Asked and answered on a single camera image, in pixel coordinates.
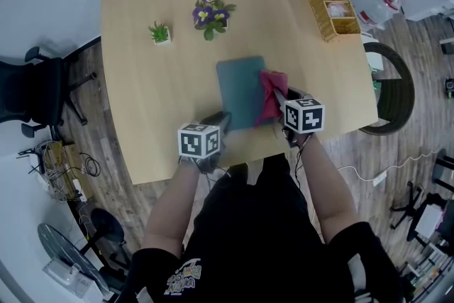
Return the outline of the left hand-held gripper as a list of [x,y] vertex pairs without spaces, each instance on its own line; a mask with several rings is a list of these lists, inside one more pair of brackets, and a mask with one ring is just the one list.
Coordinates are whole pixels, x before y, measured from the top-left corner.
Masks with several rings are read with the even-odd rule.
[[213,172],[221,155],[221,132],[229,132],[231,113],[218,111],[201,123],[186,123],[178,130],[179,157],[195,164],[200,172]]

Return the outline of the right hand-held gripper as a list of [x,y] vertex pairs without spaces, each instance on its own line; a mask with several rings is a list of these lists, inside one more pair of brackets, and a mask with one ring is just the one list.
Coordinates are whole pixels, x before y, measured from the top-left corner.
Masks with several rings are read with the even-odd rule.
[[278,108],[282,108],[282,131],[290,148],[297,146],[297,136],[322,131],[325,124],[325,106],[309,93],[293,87],[287,97],[278,88],[273,89]]

